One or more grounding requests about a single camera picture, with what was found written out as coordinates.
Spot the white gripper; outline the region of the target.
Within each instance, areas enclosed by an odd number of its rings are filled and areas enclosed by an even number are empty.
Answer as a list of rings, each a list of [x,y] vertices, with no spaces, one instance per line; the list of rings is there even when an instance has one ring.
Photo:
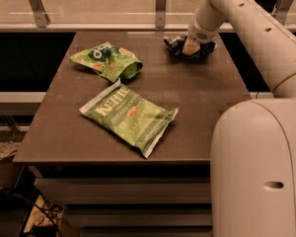
[[[200,43],[208,43],[218,33],[224,19],[217,15],[194,14],[188,26],[182,53],[191,56],[200,50]]]

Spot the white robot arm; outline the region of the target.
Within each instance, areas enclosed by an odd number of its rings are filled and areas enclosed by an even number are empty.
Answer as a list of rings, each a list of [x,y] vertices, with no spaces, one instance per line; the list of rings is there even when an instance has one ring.
[[[296,37],[255,0],[203,0],[188,36],[207,42],[224,22],[272,95],[233,106],[215,125],[213,237],[296,237]]]

